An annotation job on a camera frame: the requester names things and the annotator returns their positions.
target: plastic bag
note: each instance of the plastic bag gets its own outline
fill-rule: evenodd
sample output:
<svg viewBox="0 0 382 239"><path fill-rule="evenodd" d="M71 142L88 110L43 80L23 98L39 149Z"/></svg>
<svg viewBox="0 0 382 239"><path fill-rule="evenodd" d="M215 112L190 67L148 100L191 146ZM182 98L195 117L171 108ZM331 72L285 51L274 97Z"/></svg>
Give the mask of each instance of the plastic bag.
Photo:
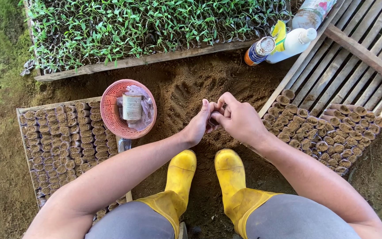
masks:
<svg viewBox="0 0 382 239"><path fill-rule="evenodd" d="M142 89L141 87L137 85L130 85L127 86L126 89L128 90L125 95L127 96L142 96L141 100L141 106L142 106L142 114L141 119L133 122L133 121L127 121L129 128L134 128L137 131L143 131L146 129L151 122L153 121L154 117L154 106L153 101L151 100L150 95L147 94L147 92ZM120 116L123 118L123 97L117 98L117 106L119 108Z"/></svg>

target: white plastic bottle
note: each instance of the white plastic bottle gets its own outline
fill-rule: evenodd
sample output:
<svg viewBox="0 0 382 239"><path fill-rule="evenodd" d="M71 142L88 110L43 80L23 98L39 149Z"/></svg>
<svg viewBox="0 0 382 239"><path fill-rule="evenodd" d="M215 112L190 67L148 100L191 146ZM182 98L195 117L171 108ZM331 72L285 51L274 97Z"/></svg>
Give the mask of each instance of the white plastic bottle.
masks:
<svg viewBox="0 0 382 239"><path fill-rule="evenodd" d="M337 0L305 0L291 20L292 29L318 29Z"/></svg>
<svg viewBox="0 0 382 239"><path fill-rule="evenodd" d="M297 28L290 31L284 40L284 51L275 52L266 58L266 62L274 64L284 59L302 53L309 47L311 41L316 38L316 30L313 28Z"/></svg>

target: hand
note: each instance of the hand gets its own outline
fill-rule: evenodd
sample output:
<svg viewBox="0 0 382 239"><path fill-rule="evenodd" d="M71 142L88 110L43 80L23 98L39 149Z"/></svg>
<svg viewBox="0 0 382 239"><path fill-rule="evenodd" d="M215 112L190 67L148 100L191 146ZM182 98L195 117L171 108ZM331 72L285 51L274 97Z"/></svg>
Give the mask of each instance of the hand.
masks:
<svg viewBox="0 0 382 239"><path fill-rule="evenodd" d="M189 144L189 147L197 145L203 138L204 133L210 133L217 129L218 126L213 123L209 123L210 113L209 101L203 99L203 105L200 112L191 119L189 124L180 132L185 137L185 140Z"/></svg>
<svg viewBox="0 0 382 239"><path fill-rule="evenodd" d="M247 102L237 101L229 92L221 95L217 104L211 102L210 110L213 111L210 117L219 122L228 134L243 143L254 147L270 136L256 110Z"/></svg>

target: tin can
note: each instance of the tin can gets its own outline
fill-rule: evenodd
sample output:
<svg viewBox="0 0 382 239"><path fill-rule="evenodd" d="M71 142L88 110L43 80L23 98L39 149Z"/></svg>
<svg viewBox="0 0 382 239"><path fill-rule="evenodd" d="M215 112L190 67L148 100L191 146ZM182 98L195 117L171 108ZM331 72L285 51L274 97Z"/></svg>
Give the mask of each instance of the tin can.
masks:
<svg viewBox="0 0 382 239"><path fill-rule="evenodd" d="M141 96L128 96L123 94L123 119L138 121L141 119Z"/></svg>
<svg viewBox="0 0 382 239"><path fill-rule="evenodd" d="M275 40L272 37L263 37L255 42L244 55L244 61L249 66L255 66L264 61L275 49Z"/></svg>

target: yellow rubber boot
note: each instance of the yellow rubber boot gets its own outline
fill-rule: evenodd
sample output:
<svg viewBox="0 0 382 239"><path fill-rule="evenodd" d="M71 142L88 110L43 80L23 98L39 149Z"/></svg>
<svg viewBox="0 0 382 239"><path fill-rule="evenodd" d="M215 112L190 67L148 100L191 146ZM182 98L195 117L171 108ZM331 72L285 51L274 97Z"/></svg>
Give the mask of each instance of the yellow rubber boot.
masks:
<svg viewBox="0 0 382 239"><path fill-rule="evenodd" d="M225 214L234 224L236 233L247 239L246 223L250 214L278 193L246 188L243 162L231 149L216 153L215 169Z"/></svg>
<svg viewBox="0 0 382 239"><path fill-rule="evenodd" d="M184 150L170 161L167 169L167 182L164 192L140 198L172 224L175 238L179 235L179 217L188 205L191 181L197 168L197 158L193 151Z"/></svg>

